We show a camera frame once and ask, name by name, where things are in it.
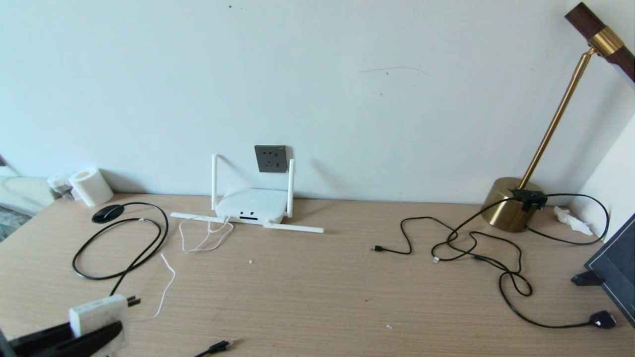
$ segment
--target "white cylindrical object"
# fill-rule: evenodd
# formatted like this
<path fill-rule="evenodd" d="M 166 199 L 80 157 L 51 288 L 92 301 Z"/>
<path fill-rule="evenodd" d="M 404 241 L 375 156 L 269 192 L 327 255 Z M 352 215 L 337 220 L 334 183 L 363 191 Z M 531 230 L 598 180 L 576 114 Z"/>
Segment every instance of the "white cylindrical object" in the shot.
<path fill-rule="evenodd" d="M 101 205 L 112 198 L 112 190 L 98 168 L 81 170 L 71 175 L 69 182 L 89 207 Z"/>

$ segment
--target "cable clip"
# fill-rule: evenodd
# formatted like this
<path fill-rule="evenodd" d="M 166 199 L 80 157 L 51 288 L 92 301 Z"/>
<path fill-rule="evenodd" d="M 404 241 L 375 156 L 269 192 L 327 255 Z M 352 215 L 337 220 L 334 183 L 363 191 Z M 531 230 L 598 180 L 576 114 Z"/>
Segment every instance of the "cable clip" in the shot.
<path fill-rule="evenodd" d="M 510 190 L 516 201 L 522 202 L 523 211 L 529 212 L 531 206 L 536 205 L 539 210 L 543 209 L 547 204 L 547 195 L 541 191 L 530 190 Z"/>

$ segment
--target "black monitor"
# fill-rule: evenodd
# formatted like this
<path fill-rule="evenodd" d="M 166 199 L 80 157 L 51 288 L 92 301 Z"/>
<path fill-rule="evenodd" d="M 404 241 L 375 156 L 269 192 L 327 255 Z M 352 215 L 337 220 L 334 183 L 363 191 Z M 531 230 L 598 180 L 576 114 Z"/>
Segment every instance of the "black monitor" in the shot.
<path fill-rule="evenodd" d="M 584 264 L 635 327 L 635 214 Z"/>

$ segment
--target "black cable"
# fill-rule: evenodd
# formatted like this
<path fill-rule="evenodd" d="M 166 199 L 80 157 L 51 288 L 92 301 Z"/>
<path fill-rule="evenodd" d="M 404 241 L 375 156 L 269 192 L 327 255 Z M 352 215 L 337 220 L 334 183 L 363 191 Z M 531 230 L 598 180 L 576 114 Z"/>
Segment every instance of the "black cable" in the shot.
<path fill-rule="evenodd" d="M 600 235 L 600 237 L 598 239 L 595 239 L 593 241 L 590 242 L 584 242 L 584 243 L 578 243 L 578 242 L 572 242 L 572 241 L 567 241 L 564 239 L 560 239 L 560 238 L 555 238 L 552 236 L 548 236 L 542 232 L 538 232 L 534 229 L 532 229 L 531 227 L 527 226 L 527 230 L 530 232 L 534 232 L 535 234 L 538 234 L 539 236 L 543 236 L 545 238 L 549 238 L 549 239 L 553 239 L 554 241 L 559 241 L 559 242 L 563 242 L 563 243 L 569 243 L 569 244 L 573 244 L 573 245 L 590 245 L 593 243 L 597 243 L 598 241 L 604 239 L 604 237 L 606 236 L 606 233 L 608 232 L 608 222 L 609 222 L 609 214 L 608 214 L 608 210 L 606 209 L 606 207 L 604 207 L 604 205 L 602 205 L 602 203 L 598 200 L 596 200 L 595 198 L 588 196 L 586 194 L 580 194 L 580 193 L 554 193 L 554 194 L 548 194 L 547 197 L 556 197 L 556 196 L 575 196 L 575 197 L 586 197 L 586 198 L 591 198 L 593 201 L 595 201 L 597 204 L 599 204 L 599 206 L 602 208 L 602 210 L 604 211 L 604 215 L 605 215 L 605 226 L 604 226 L 604 231 L 602 232 L 602 234 Z"/>
<path fill-rule="evenodd" d="M 215 354 L 217 352 L 223 352 L 226 351 L 228 347 L 231 347 L 234 344 L 234 340 L 223 340 L 220 341 L 217 344 L 214 344 L 212 346 L 210 346 L 210 348 L 208 348 L 207 350 L 197 354 L 194 357 L 203 357 L 203 356 L 207 356 L 208 354 Z"/>
<path fill-rule="evenodd" d="M 535 231 L 535 230 L 533 230 L 533 229 L 531 229 L 529 227 L 527 227 L 527 230 L 529 230 L 531 232 L 534 232 L 535 234 L 538 234 L 540 236 L 549 238 L 549 239 L 553 239 L 553 240 L 556 240 L 556 241 L 561 241 L 561 242 L 564 242 L 564 243 L 574 244 L 574 245 L 590 245 L 590 244 L 598 242 L 599 240 L 603 239 L 606 236 L 606 233 L 608 231 L 608 224 L 609 224 L 610 218 L 609 218 L 608 210 L 606 209 L 606 207 L 604 205 L 602 205 L 602 203 L 600 201 L 596 200 L 595 198 L 593 198 L 591 196 L 585 195 L 585 194 L 564 194 L 564 193 L 558 193 L 558 194 L 548 194 L 546 196 L 547 197 L 580 196 L 580 197 L 591 198 L 592 200 L 594 200 L 597 204 L 600 205 L 600 207 L 603 209 L 603 211 L 604 211 L 604 213 L 606 215 L 606 225 L 605 225 L 605 229 L 604 229 L 602 235 L 598 239 L 595 239 L 594 241 L 585 242 L 585 243 L 577 243 L 577 242 L 572 242 L 572 241 L 567 241 L 567 240 L 564 240 L 564 239 L 551 237 L 551 236 L 548 236 L 548 235 L 546 235 L 544 233 Z M 471 231 L 469 233 L 469 236 L 470 236 L 470 238 L 472 238 L 474 244 L 469 249 L 463 250 L 461 248 L 458 248 L 458 247 L 452 245 L 452 241 L 454 241 L 455 239 L 458 238 L 459 229 L 463 228 L 463 226 L 465 226 L 466 224 L 468 224 L 469 222 L 474 220 L 476 217 L 481 215 L 483 212 L 493 208 L 494 206 L 497 206 L 497 205 L 499 205 L 499 204 L 501 204 L 503 202 L 506 202 L 506 201 L 509 201 L 509 200 L 512 200 L 512 199 L 516 199 L 516 198 L 501 199 L 500 201 L 494 202 L 494 203 L 482 208 L 480 211 L 478 211 L 477 213 L 475 213 L 474 215 L 469 217 L 467 220 L 463 221 L 463 223 L 459 224 L 456 228 L 452 228 L 449 225 L 441 222 L 440 220 L 438 220 L 438 219 L 436 219 L 434 217 L 430 217 L 430 216 L 410 217 L 410 218 L 403 219 L 401 221 L 401 223 L 399 224 L 399 226 L 401 228 L 401 232 L 403 233 L 403 236 L 406 238 L 406 241 L 408 242 L 408 247 L 409 247 L 408 252 L 398 252 L 398 251 L 394 251 L 394 250 L 391 250 L 391 249 L 384 248 L 382 246 L 375 246 L 374 250 L 376 250 L 378 252 L 381 252 L 381 251 L 385 250 L 387 252 L 398 253 L 398 254 L 403 254 L 403 255 L 411 254 L 412 251 L 413 251 L 412 250 L 412 244 L 410 242 L 410 238 L 408 237 L 408 234 L 404 230 L 403 224 L 405 222 L 409 221 L 409 220 L 416 220 L 416 219 L 431 219 L 431 220 L 434 220 L 435 222 L 437 222 L 437 223 L 439 223 L 439 224 L 441 224 L 441 225 L 443 225 L 446 228 L 451 230 L 450 234 L 448 235 L 448 237 L 446 238 L 445 241 L 437 243 L 437 244 L 435 244 L 432 247 L 431 254 L 435 258 L 435 261 L 437 261 L 437 262 L 438 261 L 451 261 L 451 260 L 456 260 L 456 259 L 459 259 L 461 257 L 464 257 L 465 255 L 470 255 L 476 260 L 479 260 L 479 261 L 482 261 L 482 262 L 486 262 L 489 265 L 491 265 L 491 266 L 493 266 L 493 267 L 495 267 L 495 268 L 497 268 L 499 270 L 502 270 L 503 273 L 498 277 L 498 289 L 500 291 L 500 294 L 501 294 L 501 296 L 503 296 L 503 299 L 505 300 L 505 303 L 507 303 L 509 308 L 516 315 L 518 315 L 520 318 L 522 318 L 523 320 L 525 320 L 525 321 L 527 321 L 527 322 L 529 322 L 529 323 L 531 323 L 533 325 L 536 325 L 536 326 L 539 326 L 539 327 L 544 327 L 544 328 L 574 328 L 574 327 L 593 326 L 593 325 L 597 325 L 598 327 L 604 327 L 604 325 L 605 325 L 604 321 L 598 322 L 599 321 L 598 320 L 598 315 L 601 315 L 601 313 L 606 313 L 605 311 L 593 314 L 591 316 L 591 318 L 589 319 L 589 321 L 587 321 L 587 322 L 570 324 L 570 325 L 545 325 L 545 324 L 533 321 L 533 320 L 527 318 L 526 316 L 524 316 L 522 313 L 520 313 L 520 311 L 518 311 L 516 309 L 516 307 L 511 303 L 511 301 L 507 298 L 507 295 L 505 294 L 505 290 L 503 289 L 503 279 L 505 278 L 505 276 L 509 276 L 511 278 L 511 280 L 512 280 L 512 284 L 514 285 L 514 289 L 520 295 L 525 296 L 525 297 L 531 296 L 533 294 L 533 287 L 531 286 L 530 282 L 523 275 L 521 275 L 521 270 L 522 270 L 522 261 L 521 260 L 522 260 L 522 256 L 523 256 L 523 251 L 514 242 L 512 242 L 512 241 L 510 241 L 508 239 L 505 239 L 505 238 L 493 236 L 491 234 L 486 234 L 486 233 L 482 233 L 482 232 L 478 232 L 478 231 Z M 496 260 L 494 258 L 487 257 L 487 256 L 484 256 L 484 255 L 478 255 L 478 254 L 473 253 L 472 251 L 476 248 L 476 246 L 478 244 L 478 240 L 474 236 L 475 234 L 480 234 L 480 235 L 488 237 L 488 238 L 498 239 L 500 241 L 504 241 L 504 242 L 509 243 L 512 246 L 514 246 L 514 248 L 518 251 L 518 269 L 513 271 L 513 270 L 509 269 L 505 264 L 501 263 L 500 261 L 498 261 L 498 260 Z M 440 247 L 442 245 L 448 245 L 451 249 L 459 252 L 460 254 L 458 254 L 457 256 L 451 257 L 451 258 L 439 258 L 439 257 L 437 257 L 434 254 L 434 251 L 435 251 L 436 248 L 438 248 L 438 247 Z M 520 279 L 525 284 L 527 292 L 524 292 L 524 291 L 522 291 L 522 289 L 520 289 L 520 287 L 518 286 L 518 284 L 516 282 L 516 278 Z"/>
<path fill-rule="evenodd" d="M 72 267 L 73 267 L 73 270 L 75 270 L 75 272 L 78 275 L 80 275 L 82 278 L 86 278 L 86 279 L 89 279 L 89 280 L 108 280 L 108 279 L 119 277 L 119 279 L 117 280 L 117 283 L 115 284 L 114 288 L 110 292 L 110 296 L 115 294 L 115 292 L 117 291 L 117 288 L 121 284 L 122 280 L 126 277 L 126 275 L 129 272 L 135 270 L 136 268 L 138 268 L 141 265 L 143 265 L 144 263 L 146 263 L 163 246 L 163 243 L 165 242 L 165 239 L 166 239 L 166 237 L 168 235 L 168 231 L 170 230 L 170 223 L 168 222 L 168 216 L 165 214 L 165 212 L 160 207 L 158 207 L 156 205 L 153 205 L 152 203 L 147 203 L 147 202 L 129 202 L 129 203 L 124 203 L 123 205 L 119 205 L 119 206 L 114 207 L 110 212 L 106 213 L 104 215 L 104 217 L 107 217 L 108 214 L 110 214 L 114 210 L 119 209 L 120 207 L 130 206 L 130 205 L 145 205 L 145 206 L 152 206 L 152 207 L 158 209 L 161 212 L 161 214 L 163 215 L 163 219 L 165 220 L 165 231 L 161 229 L 161 226 L 157 222 L 154 222 L 151 219 L 129 218 L 129 219 L 118 220 L 117 222 L 111 223 L 111 224 L 107 225 L 106 227 L 102 228 L 97 233 L 95 233 L 91 238 L 89 238 L 88 241 L 86 241 L 84 243 L 84 245 L 77 251 L 77 253 L 75 253 L 75 256 L 73 257 L 72 264 L 71 264 Z M 113 228 L 115 226 L 118 226 L 119 224 L 132 222 L 132 221 L 135 221 L 135 220 L 136 221 L 140 221 L 141 220 L 141 221 L 144 221 L 144 222 L 150 222 L 150 223 L 154 224 L 157 227 L 157 229 L 158 229 L 158 233 L 157 233 L 157 236 L 152 240 L 152 242 L 145 247 L 145 249 L 141 252 L 141 254 L 137 255 L 135 260 L 133 260 L 132 263 L 125 270 L 122 270 L 122 271 L 120 271 L 118 273 L 115 273 L 115 274 L 106 275 L 106 276 L 90 276 L 90 275 L 88 275 L 86 273 L 83 273 L 82 271 L 79 270 L 79 268 L 77 268 L 77 260 L 78 260 L 79 256 L 82 254 L 82 252 L 84 252 L 84 250 L 95 239 L 97 239 L 99 236 L 101 236 L 105 231 L 108 231 L 109 229 L 111 229 L 111 228 Z M 143 260 L 139 261 L 155 245 L 155 243 L 157 243 L 157 241 L 158 241 L 158 244 L 156 244 L 156 246 L 148 254 L 148 256 L 146 256 Z"/>

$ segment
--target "black round object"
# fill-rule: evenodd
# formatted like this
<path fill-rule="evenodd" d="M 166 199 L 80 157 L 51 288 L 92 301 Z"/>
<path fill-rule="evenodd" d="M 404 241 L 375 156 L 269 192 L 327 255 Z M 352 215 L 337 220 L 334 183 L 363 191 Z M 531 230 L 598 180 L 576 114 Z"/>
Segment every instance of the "black round object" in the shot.
<path fill-rule="evenodd" d="M 93 215 L 93 223 L 106 223 L 114 220 L 123 213 L 123 205 L 112 205 L 104 207 Z"/>

